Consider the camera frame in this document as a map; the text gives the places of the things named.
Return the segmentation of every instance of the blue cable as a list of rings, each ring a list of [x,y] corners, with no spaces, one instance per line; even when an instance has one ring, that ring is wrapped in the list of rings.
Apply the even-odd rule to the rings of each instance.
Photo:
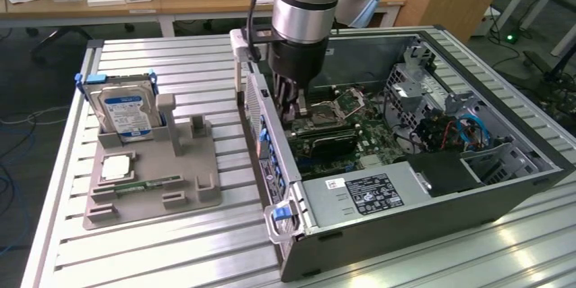
[[[5,162],[3,162],[5,165],[12,165],[19,159],[24,158],[25,155],[29,153],[29,151],[31,151],[31,149],[32,149],[32,147],[35,145],[35,142],[36,142],[35,134],[29,133],[27,131],[21,131],[19,129],[9,129],[9,128],[4,128],[4,127],[0,127],[0,132],[5,132],[5,133],[9,133],[9,134],[20,134],[20,135],[24,135],[24,136],[29,135],[29,137],[28,137],[29,144],[28,144],[27,149],[20,154],[17,154],[15,157],[12,157],[9,160],[7,160]]]
[[[484,126],[484,122],[481,121],[481,119],[477,118],[476,116],[471,115],[471,114],[464,114],[463,116],[459,117],[459,121],[463,120],[463,119],[471,119],[471,120],[473,120],[473,121],[476,122],[477,126],[480,126],[481,132],[484,133],[484,136],[485,136],[485,142],[489,143],[489,134],[488,134],[488,130],[487,130],[487,127]],[[459,132],[460,132],[460,137],[461,137],[461,139],[463,139],[467,143],[469,143],[471,140],[469,140],[467,134],[464,134],[464,132],[461,132],[463,127],[461,127],[461,124],[460,124],[460,123],[456,123],[456,129],[457,129]]]
[[[0,179],[3,181],[5,181],[7,183],[11,183],[13,188],[15,188],[15,194],[16,194],[16,199],[20,203],[20,207],[21,207],[21,211],[24,213],[24,223],[25,223],[25,227],[24,230],[20,234],[20,236],[17,237],[17,239],[12,242],[12,244],[9,244],[1,251],[0,251],[0,256],[4,255],[4,253],[8,252],[8,250],[12,248],[12,246],[16,246],[17,244],[20,244],[21,240],[25,238],[28,232],[29,232],[29,215],[28,215],[28,210],[27,210],[27,204],[24,202],[24,197],[20,191],[20,186],[17,185],[17,183],[15,181],[12,181],[11,179],[7,179],[4,177],[0,177]]]

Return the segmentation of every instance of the chair wheel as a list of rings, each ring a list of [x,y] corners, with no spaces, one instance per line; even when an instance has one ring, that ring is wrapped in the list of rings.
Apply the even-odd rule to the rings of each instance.
[[[44,65],[45,64],[45,57],[32,57],[32,62]]]
[[[31,37],[37,36],[37,34],[39,34],[37,28],[27,28],[27,34]]]
[[[124,29],[128,33],[132,33],[135,31],[135,25],[132,24],[124,24]]]

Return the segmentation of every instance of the wooden table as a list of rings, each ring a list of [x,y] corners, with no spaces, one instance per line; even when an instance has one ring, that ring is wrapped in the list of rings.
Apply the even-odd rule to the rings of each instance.
[[[159,22],[164,37],[175,36],[173,22],[179,20],[245,18],[251,4],[251,0],[152,0],[88,7],[85,0],[69,3],[37,0],[3,5],[5,2],[0,0],[0,28]],[[403,5],[404,0],[381,0],[376,10],[384,13],[381,27],[393,26]],[[271,16],[272,5],[256,6],[255,17]]]
[[[0,15],[7,12],[7,0],[0,0]]]

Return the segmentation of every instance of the hard drive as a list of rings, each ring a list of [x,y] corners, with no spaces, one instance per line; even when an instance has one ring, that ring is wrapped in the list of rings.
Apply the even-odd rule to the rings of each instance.
[[[152,139],[163,125],[156,109],[156,75],[89,75],[81,89],[99,118],[101,131],[116,132],[123,142]]]

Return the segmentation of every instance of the gray holder tray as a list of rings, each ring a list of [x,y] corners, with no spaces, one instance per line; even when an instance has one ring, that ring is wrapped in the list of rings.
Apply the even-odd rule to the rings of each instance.
[[[172,94],[159,94],[165,126],[153,140],[123,143],[116,133],[99,134],[83,226],[96,229],[151,217],[216,206],[223,202],[212,126],[204,116],[175,124]],[[129,172],[103,179],[104,160],[129,158]]]

